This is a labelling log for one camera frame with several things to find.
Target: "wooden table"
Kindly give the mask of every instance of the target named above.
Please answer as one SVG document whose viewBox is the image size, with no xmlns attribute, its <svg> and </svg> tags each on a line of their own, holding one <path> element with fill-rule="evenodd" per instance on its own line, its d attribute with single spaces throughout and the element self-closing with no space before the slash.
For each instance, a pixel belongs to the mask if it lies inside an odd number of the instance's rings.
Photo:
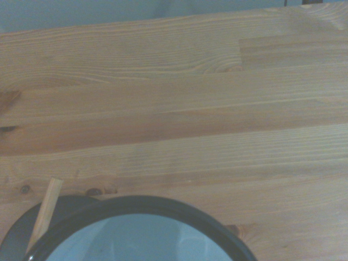
<svg viewBox="0 0 348 261">
<path fill-rule="evenodd" d="M 259 260 L 348 260 L 348 3 L 0 35 L 0 238 L 62 195 L 158 195 Z"/>
</svg>

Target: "black rim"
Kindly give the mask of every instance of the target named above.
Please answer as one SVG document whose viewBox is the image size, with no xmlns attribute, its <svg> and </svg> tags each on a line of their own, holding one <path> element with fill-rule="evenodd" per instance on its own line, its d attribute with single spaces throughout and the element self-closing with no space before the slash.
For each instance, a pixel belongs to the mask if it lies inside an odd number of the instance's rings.
<svg viewBox="0 0 348 261">
<path fill-rule="evenodd" d="M 211 216 L 185 203 L 154 196 L 125 196 L 97 202 L 50 229 L 23 261 L 45 261 L 65 239 L 97 221 L 126 214 L 154 214 L 181 221 L 216 242 L 234 261 L 256 261 L 247 246 Z"/>
</svg>

